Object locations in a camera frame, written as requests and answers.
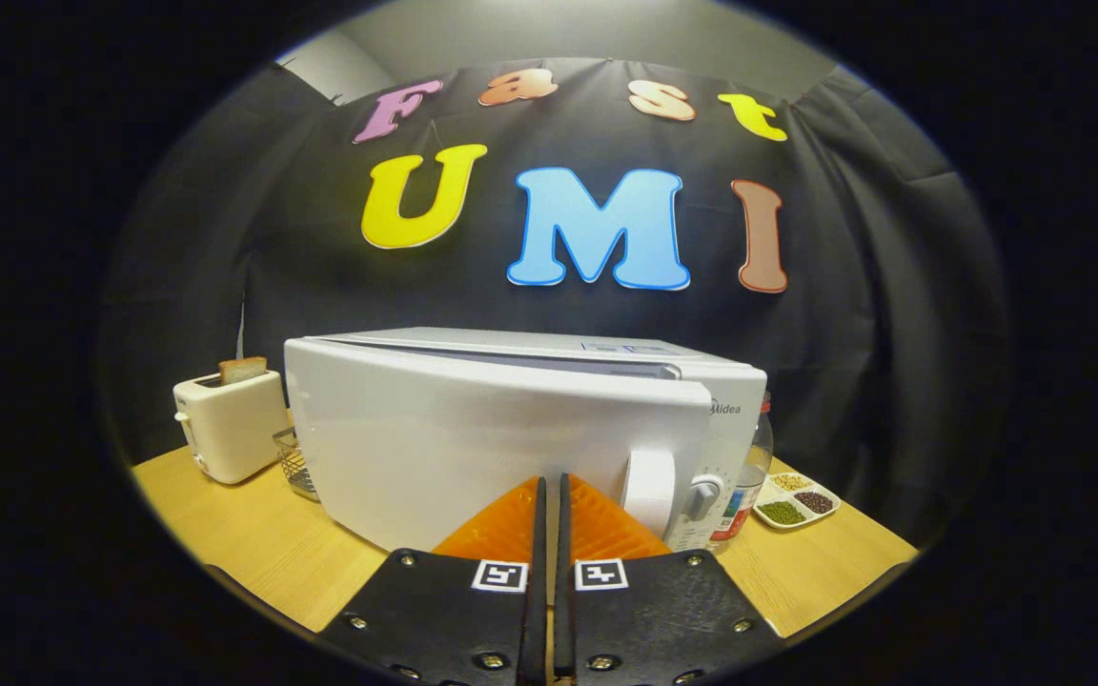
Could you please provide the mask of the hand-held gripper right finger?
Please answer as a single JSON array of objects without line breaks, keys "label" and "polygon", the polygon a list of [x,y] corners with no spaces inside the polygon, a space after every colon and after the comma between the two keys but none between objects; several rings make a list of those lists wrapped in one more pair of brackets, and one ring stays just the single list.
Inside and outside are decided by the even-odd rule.
[{"label": "hand-held gripper right finger", "polygon": [[560,477],[554,677],[575,685],[720,685],[787,643],[706,550],[587,556],[589,483]]}]

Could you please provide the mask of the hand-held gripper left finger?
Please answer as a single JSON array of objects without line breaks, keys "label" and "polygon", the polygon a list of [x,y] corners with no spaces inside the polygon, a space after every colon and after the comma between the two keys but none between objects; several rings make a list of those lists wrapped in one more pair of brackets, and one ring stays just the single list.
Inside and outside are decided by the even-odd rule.
[{"label": "hand-held gripper left finger", "polygon": [[544,685],[546,481],[493,502],[467,555],[400,548],[320,631],[397,685]]}]

